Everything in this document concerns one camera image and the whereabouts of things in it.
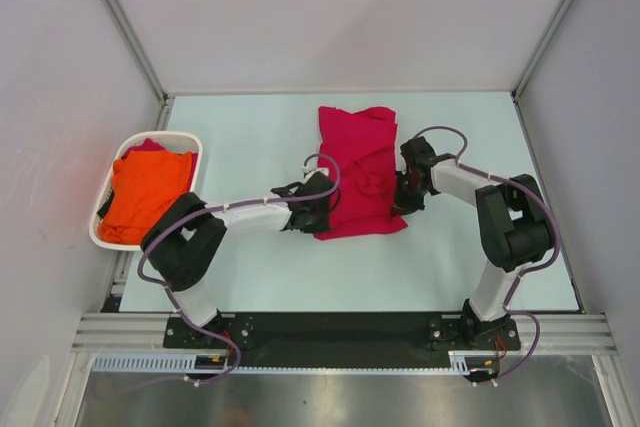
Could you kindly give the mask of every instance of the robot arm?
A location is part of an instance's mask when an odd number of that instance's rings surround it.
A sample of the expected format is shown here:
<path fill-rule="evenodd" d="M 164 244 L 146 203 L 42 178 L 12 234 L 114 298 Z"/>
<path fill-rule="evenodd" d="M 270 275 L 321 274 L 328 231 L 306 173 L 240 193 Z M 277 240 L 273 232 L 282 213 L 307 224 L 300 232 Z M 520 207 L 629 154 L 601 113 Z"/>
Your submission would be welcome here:
<path fill-rule="evenodd" d="M 427 194 L 449 194 L 475 207 L 487 262 L 475 292 L 465 302 L 462 321 L 468 338 L 504 325 L 509 291 L 519 273 L 553 247 L 549 220 L 521 190 L 460 167 L 451 154 L 436 155 L 424 137 L 400 147 L 406 172 L 397 173 L 394 211 L 400 215 L 424 209 Z M 510 179 L 541 198 L 530 175 Z M 512 219 L 511 212 L 521 214 Z"/>
<path fill-rule="evenodd" d="M 315 200 L 299 200 L 329 191 L 334 183 L 326 169 L 314 169 L 303 182 L 295 182 L 272 190 L 264 203 L 222 206 L 215 214 L 205 214 L 187 222 L 162 240 L 150 253 L 149 261 L 171 289 L 186 315 L 198 326 L 217 316 L 215 299 L 206 281 L 209 266 L 227 232 L 234 235 L 260 231 L 299 230 L 319 233 L 329 230 L 330 196 Z M 283 202 L 270 203 L 280 197 Z M 189 214 L 209 207 L 193 192 L 180 196 L 147 233 L 142 249 L 162 232 L 169 230 Z"/>

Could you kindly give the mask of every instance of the white wall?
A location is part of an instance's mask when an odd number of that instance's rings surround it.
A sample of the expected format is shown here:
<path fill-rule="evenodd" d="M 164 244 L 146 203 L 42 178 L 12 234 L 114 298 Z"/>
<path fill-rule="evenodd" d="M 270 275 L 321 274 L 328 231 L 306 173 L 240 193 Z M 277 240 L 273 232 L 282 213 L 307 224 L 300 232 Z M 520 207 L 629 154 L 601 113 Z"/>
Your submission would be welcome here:
<path fill-rule="evenodd" d="M 559 0 L 121 0 L 170 92 L 510 90 Z"/>
<path fill-rule="evenodd" d="M 524 117 L 578 285 L 640 392 L 640 0 L 578 0 Z"/>
<path fill-rule="evenodd" d="M 100 0 L 0 0 L 0 18 L 0 412 L 41 355 L 46 411 L 112 261 L 87 235 L 99 184 L 158 107 Z"/>

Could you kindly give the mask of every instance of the black mounting plate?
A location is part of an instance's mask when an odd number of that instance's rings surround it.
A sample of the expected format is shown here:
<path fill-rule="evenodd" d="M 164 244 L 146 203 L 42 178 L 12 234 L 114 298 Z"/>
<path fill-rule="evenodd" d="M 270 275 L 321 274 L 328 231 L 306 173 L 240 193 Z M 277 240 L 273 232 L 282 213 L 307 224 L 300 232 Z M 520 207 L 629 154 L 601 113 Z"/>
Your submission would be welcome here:
<path fill-rule="evenodd" d="M 446 368 L 450 350 L 496 349 L 495 337 L 465 340 L 459 314 L 443 312 L 227 313 L 204 328 L 229 335 L 240 347 L 240 365 L 245 367 Z M 520 350 L 512 319 L 495 335 L 509 351 Z M 190 329 L 180 317 L 168 320 L 163 346 L 226 348 L 222 341 Z"/>

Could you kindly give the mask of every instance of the red cloth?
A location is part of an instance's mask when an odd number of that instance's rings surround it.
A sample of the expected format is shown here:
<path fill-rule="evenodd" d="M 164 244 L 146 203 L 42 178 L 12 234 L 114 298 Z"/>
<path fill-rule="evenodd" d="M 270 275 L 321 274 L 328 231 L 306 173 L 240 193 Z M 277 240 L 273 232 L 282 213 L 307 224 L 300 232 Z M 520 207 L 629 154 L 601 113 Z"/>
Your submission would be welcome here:
<path fill-rule="evenodd" d="M 142 142 L 140 145 L 134 145 L 133 147 L 129 147 L 127 149 L 127 151 L 122 154 L 122 157 L 120 157 L 122 160 L 127 160 L 127 157 L 129 157 L 129 154 L 131 152 L 155 152 L 157 150 L 165 150 L 164 147 L 162 145 L 160 145 L 157 142 L 154 142 L 153 140 L 146 138 L 144 139 L 144 142 Z"/>
<path fill-rule="evenodd" d="M 331 156 L 340 167 L 340 202 L 331 214 L 331 231 L 316 234 L 329 240 L 366 234 L 392 234 L 407 223 L 392 216 L 396 189 L 396 113 L 386 107 L 371 107 L 350 113 L 334 107 L 318 110 L 322 144 L 320 153 Z M 320 167 L 329 161 L 320 159 Z M 333 194 L 331 205 L 338 199 Z"/>

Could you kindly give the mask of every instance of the metal floor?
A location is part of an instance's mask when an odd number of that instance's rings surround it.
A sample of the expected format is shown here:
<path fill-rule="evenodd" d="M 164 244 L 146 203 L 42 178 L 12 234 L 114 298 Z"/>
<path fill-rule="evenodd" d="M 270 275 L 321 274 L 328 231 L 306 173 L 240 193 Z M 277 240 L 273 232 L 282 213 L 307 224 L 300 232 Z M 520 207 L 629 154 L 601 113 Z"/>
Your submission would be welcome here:
<path fill-rule="evenodd" d="M 610 426 L 591 357 L 534 357 L 498 388 L 460 377 L 239 374 L 195 389 L 91 375 L 78 427 Z"/>

